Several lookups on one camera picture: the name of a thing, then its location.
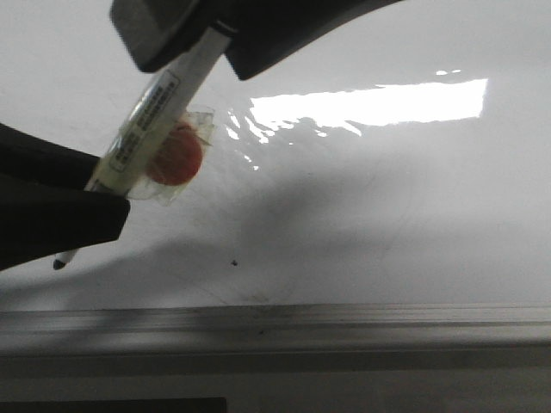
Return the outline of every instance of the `white surface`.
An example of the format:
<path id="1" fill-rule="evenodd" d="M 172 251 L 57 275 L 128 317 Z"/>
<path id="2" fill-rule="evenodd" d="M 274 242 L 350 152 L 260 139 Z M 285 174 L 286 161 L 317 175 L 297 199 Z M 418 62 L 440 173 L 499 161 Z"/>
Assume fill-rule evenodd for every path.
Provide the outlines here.
<path id="1" fill-rule="evenodd" d="M 0 121 L 107 149 L 148 78 L 109 5 L 3 1 Z M 220 128 L 181 199 L 134 202 L 63 271 L 0 273 L 0 310 L 547 302 L 550 16 L 410 0 L 244 83 L 220 61 L 195 98 Z"/>

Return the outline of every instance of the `candy wrapper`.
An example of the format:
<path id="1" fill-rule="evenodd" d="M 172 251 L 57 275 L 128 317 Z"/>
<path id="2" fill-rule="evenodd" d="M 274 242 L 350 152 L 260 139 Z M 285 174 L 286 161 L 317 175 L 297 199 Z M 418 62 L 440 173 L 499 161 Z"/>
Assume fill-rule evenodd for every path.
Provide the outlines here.
<path id="1" fill-rule="evenodd" d="M 201 167 L 214 129 L 213 113 L 187 112 L 151 157 L 127 198 L 169 205 Z"/>

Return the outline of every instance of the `clear plastic wrapper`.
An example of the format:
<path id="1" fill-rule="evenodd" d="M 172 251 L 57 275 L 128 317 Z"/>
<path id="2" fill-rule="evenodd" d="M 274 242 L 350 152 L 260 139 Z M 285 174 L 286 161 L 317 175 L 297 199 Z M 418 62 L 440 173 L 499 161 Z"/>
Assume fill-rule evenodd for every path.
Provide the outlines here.
<path id="1" fill-rule="evenodd" d="M 169 205 L 199 172 L 214 130 L 213 112 L 186 112 L 148 161 L 127 198 Z"/>

